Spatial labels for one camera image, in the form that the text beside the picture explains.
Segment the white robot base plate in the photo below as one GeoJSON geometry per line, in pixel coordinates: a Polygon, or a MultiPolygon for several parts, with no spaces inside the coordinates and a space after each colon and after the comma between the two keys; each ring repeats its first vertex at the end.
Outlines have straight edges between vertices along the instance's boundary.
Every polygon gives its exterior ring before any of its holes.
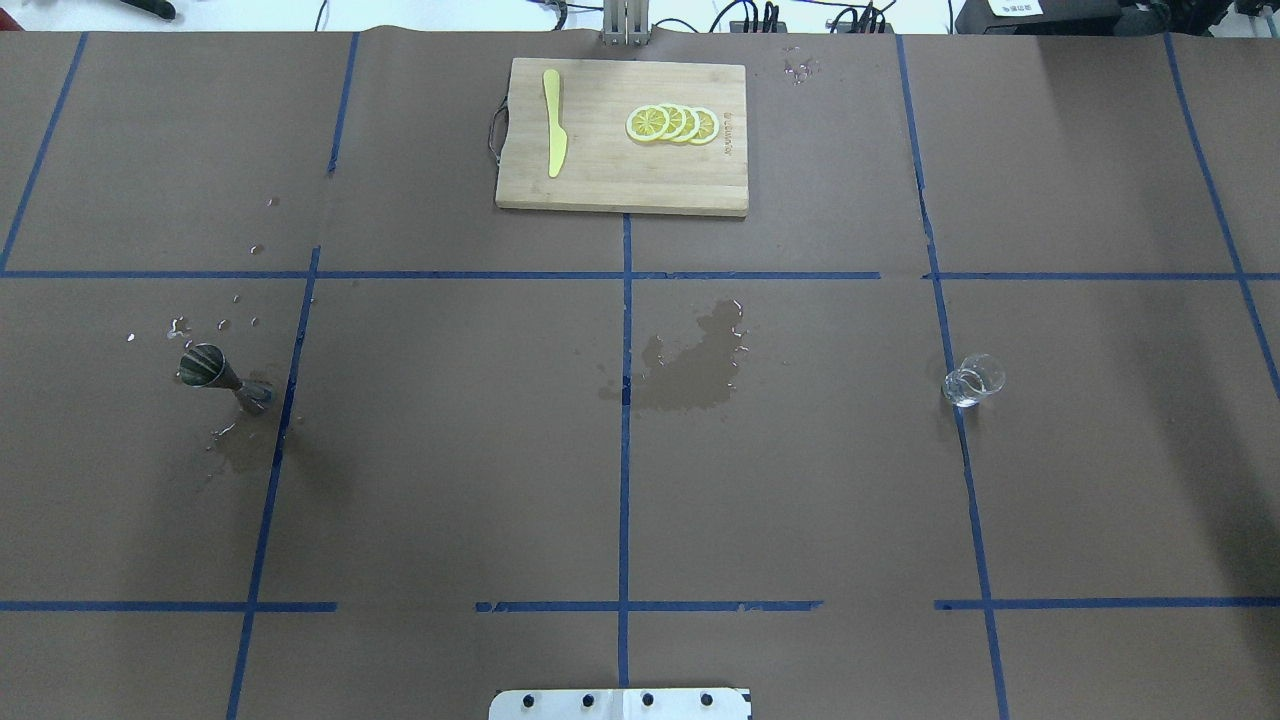
{"type": "Polygon", "coordinates": [[[489,719],[751,719],[748,689],[604,688],[502,691],[489,719]]]}

